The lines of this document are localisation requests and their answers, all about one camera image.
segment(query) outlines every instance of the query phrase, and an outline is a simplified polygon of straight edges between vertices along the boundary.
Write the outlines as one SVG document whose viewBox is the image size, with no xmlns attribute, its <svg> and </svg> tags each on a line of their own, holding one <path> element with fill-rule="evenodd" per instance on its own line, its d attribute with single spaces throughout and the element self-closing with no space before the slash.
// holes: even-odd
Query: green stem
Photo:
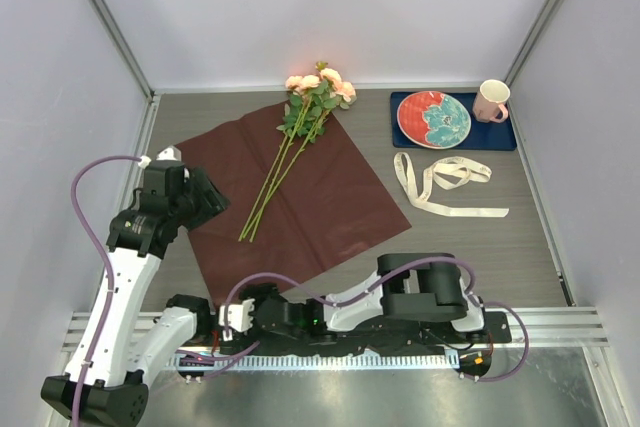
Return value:
<svg viewBox="0 0 640 427">
<path fill-rule="evenodd" d="M 278 174 L 280 173 L 280 169 L 282 168 L 282 164 L 284 163 L 284 159 L 287 157 L 287 152 L 289 151 L 289 149 L 293 145 L 293 140 L 295 139 L 296 133 L 298 132 L 298 130 L 300 129 L 300 127 L 304 123 L 304 118 L 306 117 L 307 110 L 309 109 L 309 105 L 310 104 L 311 104 L 311 97 L 309 96 L 309 100 L 303 105 L 303 107 L 302 107 L 302 109 L 300 111 L 300 114 L 298 114 L 298 118 L 296 119 L 296 124 L 293 127 L 291 135 L 286 135 L 285 138 L 282 139 L 282 144 L 280 144 L 280 149 L 278 150 L 278 155 L 276 156 L 275 160 L 273 161 L 273 164 L 271 164 L 271 169 L 269 170 L 269 173 L 267 174 L 267 178 L 265 179 L 264 184 L 262 184 L 262 189 L 260 190 L 260 193 L 258 194 L 258 198 L 256 199 L 256 202 L 255 202 L 255 204 L 253 206 L 253 209 L 251 209 L 251 213 L 249 214 L 249 217 L 247 218 L 247 222 L 245 223 L 245 226 L 242 229 L 242 233 L 240 234 L 240 238 L 238 239 L 239 241 L 244 239 L 244 238 L 246 238 L 247 235 L 249 235 L 249 231 L 251 230 L 251 226 L 253 225 L 253 223 L 256 220 L 256 218 L 255 217 L 252 218 L 252 216 L 253 216 L 253 213 L 255 212 L 255 209 L 256 209 L 258 203 L 260 202 L 260 199 L 262 198 L 262 194 L 264 192 L 264 188 L 266 187 L 267 183 L 269 182 L 269 179 L 271 179 L 271 183 L 269 184 L 269 188 L 267 189 L 267 195 L 265 196 L 265 200 L 263 202 L 266 201 L 266 198 L 269 196 L 269 192 L 271 192 L 271 188 L 273 187 L 274 182 L 275 182 L 276 178 L 278 177 Z M 273 177 L 271 177 L 271 173 L 273 172 L 274 167 L 276 167 L 276 170 L 275 170 L 275 173 L 273 174 Z"/>
<path fill-rule="evenodd" d="M 271 174 L 273 173 L 273 169 L 276 166 L 276 162 L 278 161 L 278 159 L 280 158 L 280 155 L 282 154 L 282 148 L 284 147 L 284 144 L 287 141 L 287 138 L 288 137 L 285 135 L 283 137 L 283 139 L 282 139 L 282 142 L 280 143 L 280 147 L 278 148 L 278 155 L 276 155 L 275 160 L 271 164 L 271 168 L 269 169 L 269 173 L 267 174 L 267 178 L 264 179 L 264 183 L 262 184 L 262 188 L 260 189 L 260 193 L 258 194 L 258 197 L 256 198 L 256 201 L 254 202 L 253 207 L 251 208 L 251 213 L 247 217 L 247 221 L 245 222 L 244 227 L 242 228 L 242 232 L 240 233 L 240 237 L 238 238 L 238 242 L 240 242 L 242 239 L 244 239 L 247 236 L 247 234 L 249 233 L 249 226 L 250 226 L 251 218 L 253 217 L 253 213 L 256 211 L 256 207 L 258 207 L 258 204 L 260 203 L 260 199 L 262 199 L 262 194 L 264 193 L 264 189 L 267 186 L 267 183 L 269 182 L 269 179 L 271 179 Z"/>
<path fill-rule="evenodd" d="M 289 173 L 289 170 L 291 170 L 291 167 L 293 167 L 293 164 L 295 164 L 300 154 L 304 151 L 304 148 L 306 147 L 307 143 L 309 143 L 309 141 L 316 136 L 318 129 L 322 126 L 328 114 L 329 114 L 329 111 L 324 111 L 322 115 L 318 117 L 318 119 L 314 122 L 313 126 L 309 130 L 309 133 L 305 137 L 304 142 L 302 142 L 302 145 L 300 146 L 298 151 L 295 153 L 295 155 L 291 159 L 291 162 L 289 162 L 289 165 L 283 172 L 282 176 L 277 180 L 273 188 L 270 188 L 269 191 L 267 192 L 267 196 L 265 197 L 264 202 L 262 203 L 262 207 L 260 207 L 260 210 L 256 213 L 256 216 L 254 217 L 253 221 L 249 224 L 249 230 L 251 230 L 251 226 L 253 225 L 253 232 L 251 233 L 249 242 L 253 242 L 253 239 L 256 236 L 256 233 L 258 231 L 258 225 L 260 224 L 260 220 L 262 219 L 262 214 L 264 213 L 265 207 L 271 200 L 271 197 L 274 196 L 274 194 L 276 193 L 276 190 L 278 190 L 278 187 L 280 187 L 280 184 Z"/>
</svg>

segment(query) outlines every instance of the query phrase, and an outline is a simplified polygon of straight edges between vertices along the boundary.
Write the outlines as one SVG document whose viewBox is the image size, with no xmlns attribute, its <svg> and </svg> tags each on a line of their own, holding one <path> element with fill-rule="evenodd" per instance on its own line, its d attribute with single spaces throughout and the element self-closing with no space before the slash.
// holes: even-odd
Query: cup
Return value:
<svg viewBox="0 0 640 427">
<path fill-rule="evenodd" d="M 473 102 L 473 115 L 479 122 L 504 122 L 509 118 L 509 111 L 504 103 L 509 99 L 511 91 L 507 84 L 499 80 L 485 80 L 480 92 Z"/>
</svg>

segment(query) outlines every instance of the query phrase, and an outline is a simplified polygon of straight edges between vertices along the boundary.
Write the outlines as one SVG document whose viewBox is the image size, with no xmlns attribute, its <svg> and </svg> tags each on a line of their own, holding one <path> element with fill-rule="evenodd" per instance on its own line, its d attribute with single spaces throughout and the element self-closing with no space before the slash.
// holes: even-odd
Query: gray wooden surface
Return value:
<svg viewBox="0 0 640 427">
<path fill-rule="evenodd" d="M 418 210 L 408 203 L 393 169 L 392 160 L 398 149 L 391 144 L 389 93 L 361 91 L 354 107 L 339 112 L 338 117 L 413 228 L 306 285 L 320 294 L 339 292 L 369 275 L 381 254 L 450 252 L 475 267 L 475 291 L 486 300 L 501 300 L 516 307 L 566 305 L 518 153 L 456 150 L 455 155 L 488 165 L 493 170 L 491 181 L 469 183 L 448 192 L 434 186 L 431 198 L 452 207 L 508 207 L 511 210 L 506 218 L 446 218 Z M 282 92 L 165 95 L 151 137 L 150 155 L 281 100 Z M 409 154 L 420 179 L 422 169 L 451 155 L 426 149 L 409 149 Z M 143 310 L 162 310 L 167 299 L 176 293 L 208 297 L 185 232 L 168 249 Z M 304 298 L 295 291 L 287 297 Z"/>
</svg>

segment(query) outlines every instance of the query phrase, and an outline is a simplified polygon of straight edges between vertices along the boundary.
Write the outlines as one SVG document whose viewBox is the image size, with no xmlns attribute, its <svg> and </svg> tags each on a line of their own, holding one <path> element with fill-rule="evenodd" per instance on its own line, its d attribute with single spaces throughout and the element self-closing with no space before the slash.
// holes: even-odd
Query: decorative plate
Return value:
<svg viewBox="0 0 640 427">
<path fill-rule="evenodd" d="M 418 145 L 450 149 L 469 135 L 471 116 L 457 99 L 428 90 L 411 94 L 400 103 L 398 125 Z"/>
</svg>

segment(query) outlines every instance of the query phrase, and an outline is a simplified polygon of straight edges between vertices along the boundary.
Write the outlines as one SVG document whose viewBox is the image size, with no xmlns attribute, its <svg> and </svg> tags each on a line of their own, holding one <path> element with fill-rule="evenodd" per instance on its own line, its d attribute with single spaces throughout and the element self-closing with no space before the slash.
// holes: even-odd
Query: rose bouquet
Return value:
<svg viewBox="0 0 640 427">
<path fill-rule="evenodd" d="M 253 242 L 267 204 L 298 157 L 309 144 L 315 144 L 318 137 L 324 134 L 324 124 L 331 111 L 336 107 L 349 109 L 356 100 L 356 91 L 351 82 L 344 82 L 337 71 L 327 67 L 326 62 L 318 62 L 316 70 L 317 74 L 291 76 L 285 83 L 289 101 L 284 106 L 283 124 L 277 127 L 283 139 L 239 241 L 249 237 L 249 241 Z M 288 158 L 296 138 L 301 139 L 298 150 Z"/>
</svg>

